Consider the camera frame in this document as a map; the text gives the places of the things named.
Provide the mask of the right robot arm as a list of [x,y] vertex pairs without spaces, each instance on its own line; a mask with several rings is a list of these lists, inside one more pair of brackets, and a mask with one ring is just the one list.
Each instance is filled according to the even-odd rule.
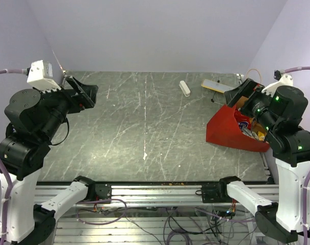
[[224,93],[234,106],[245,98],[240,111],[265,130],[278,169],[278,201],[272,202],[247,187],[238,177],[219,180],[217,198],[234,199],[252,213],[259,230],[283,243],[310,238],[308,192],[310,180],[310,132],[300,126],[308,105],[304,93],[289,84],[263,86],[252,79]]

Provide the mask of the yellow snack packet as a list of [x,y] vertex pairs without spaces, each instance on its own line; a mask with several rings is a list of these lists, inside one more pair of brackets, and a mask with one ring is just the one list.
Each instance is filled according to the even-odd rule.
[[265,129],[258,124],[257,122],[253,122],[253,124],[250,127],[251,133],[253,135],[253,138],[255,138],[256,140],[259,141],[264,141],[267,132],[265,131]]

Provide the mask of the red paper bag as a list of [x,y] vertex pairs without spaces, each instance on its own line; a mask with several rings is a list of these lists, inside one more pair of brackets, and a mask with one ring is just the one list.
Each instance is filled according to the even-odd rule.
[[242,133],[234,117],[235,107],[223,105],[206,125],[205,140],[228,148],[266,152],[269,144]]

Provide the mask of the red snack bag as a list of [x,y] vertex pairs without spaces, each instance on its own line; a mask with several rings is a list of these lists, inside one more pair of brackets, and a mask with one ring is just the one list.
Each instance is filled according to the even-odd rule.
[[251,130],[253,128],[254,118],[243,115],[239,110],[235,110],[234,117],[236,122],[238,123],[239,128]]

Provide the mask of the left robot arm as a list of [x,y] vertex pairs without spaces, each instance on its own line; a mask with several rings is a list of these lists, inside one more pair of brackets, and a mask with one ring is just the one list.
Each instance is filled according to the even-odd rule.
[[96,198],[95,182],[79,176],[54,198],[35,203],[44,158],[60,125],[68,123],[68,114],[96,104],[96,85],[82,84],[71,76],[65,81],[70,89],[21,90],[10,98],[5,108],[10,122],[0,143],[0,244],[40,244],[74,204],[90,203]]

